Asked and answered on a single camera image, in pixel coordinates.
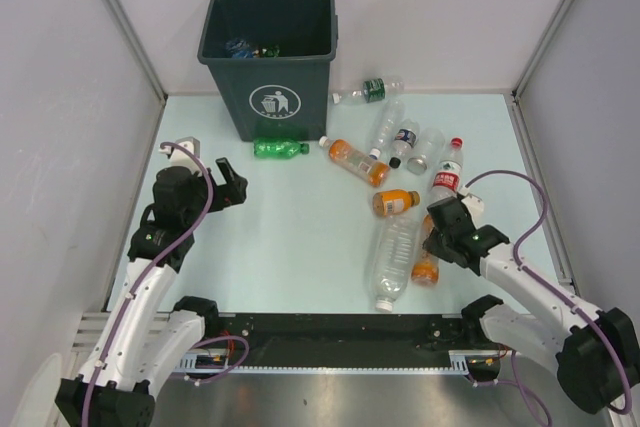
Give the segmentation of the orange jasmine tea bottle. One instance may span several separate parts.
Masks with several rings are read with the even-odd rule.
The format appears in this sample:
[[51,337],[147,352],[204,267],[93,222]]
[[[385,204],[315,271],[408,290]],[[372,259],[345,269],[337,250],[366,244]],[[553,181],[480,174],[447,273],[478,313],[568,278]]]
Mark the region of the orange jasmine tea bottle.
[[421,225],[418,254],[411,272],[411,280],[421,286],[435,286],[439,281],[439,259],[424,246],[433,227],[431,216],[426,215]]

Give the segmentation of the orange juice bottle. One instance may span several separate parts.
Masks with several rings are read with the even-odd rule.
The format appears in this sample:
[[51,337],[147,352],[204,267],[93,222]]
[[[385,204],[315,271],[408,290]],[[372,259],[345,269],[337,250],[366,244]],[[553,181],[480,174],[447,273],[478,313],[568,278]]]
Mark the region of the orange juice bottle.
[[394,189],[376,193],[372,198],[373,212],[380,217],[388,217],[406,212],[420,204],[417,191]]

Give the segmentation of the blue label water bottle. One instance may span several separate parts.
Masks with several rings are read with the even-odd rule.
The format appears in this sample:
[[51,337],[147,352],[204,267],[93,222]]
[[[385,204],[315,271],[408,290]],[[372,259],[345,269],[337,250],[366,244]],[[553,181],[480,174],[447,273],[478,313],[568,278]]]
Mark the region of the blue label water bottle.
[[242,38],[228,40],[224,49],[228,58],[253,58],[255,56],[252,44]]

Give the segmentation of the green bottle with cap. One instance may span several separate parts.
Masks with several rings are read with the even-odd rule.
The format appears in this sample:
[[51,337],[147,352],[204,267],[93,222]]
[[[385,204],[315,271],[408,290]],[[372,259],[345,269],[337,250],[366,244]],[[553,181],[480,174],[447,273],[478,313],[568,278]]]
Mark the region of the green bottle with cap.
[[256,58],[277,58],[280,54],[280,47],[278,45],[261,46],[257,47],[253,51],[253,55]]

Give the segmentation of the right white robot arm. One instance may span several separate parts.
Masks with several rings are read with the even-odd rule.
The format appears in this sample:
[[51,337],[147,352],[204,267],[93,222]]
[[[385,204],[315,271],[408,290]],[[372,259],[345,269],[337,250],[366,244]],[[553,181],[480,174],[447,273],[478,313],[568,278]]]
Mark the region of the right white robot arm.
[[513,348],[555,374],[565,395],[589,414],[618,398],[631,399],[639,383],[639,341],[627,314],[604,311],[551,284],[517,259],[506,235],[491,225],[475,226],[461,200],[438,201],[428,212],[434,227],[427,250],[500,287],[528,312],[522,317],[503,301],[484,297],[486,310],[461,323],[469,346],[493,341]]

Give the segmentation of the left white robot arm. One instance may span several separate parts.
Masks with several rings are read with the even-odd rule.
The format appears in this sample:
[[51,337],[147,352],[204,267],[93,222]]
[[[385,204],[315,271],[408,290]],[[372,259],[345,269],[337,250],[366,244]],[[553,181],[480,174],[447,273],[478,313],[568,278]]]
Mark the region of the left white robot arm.
[[215,301],[185,296],[166,325],[148,334],[194,244],[194,230],[213,212],[246,200],[247,180],[225,158],[224,184],[193,160],[174,161],[156,175],[153,201],[131,237],[123,287],[100,337],[75,378],[62,380],[55,404],[71,426],[148,426],[156,399],[192,349],[222,345],[245,358],[249,344],[226,331]]

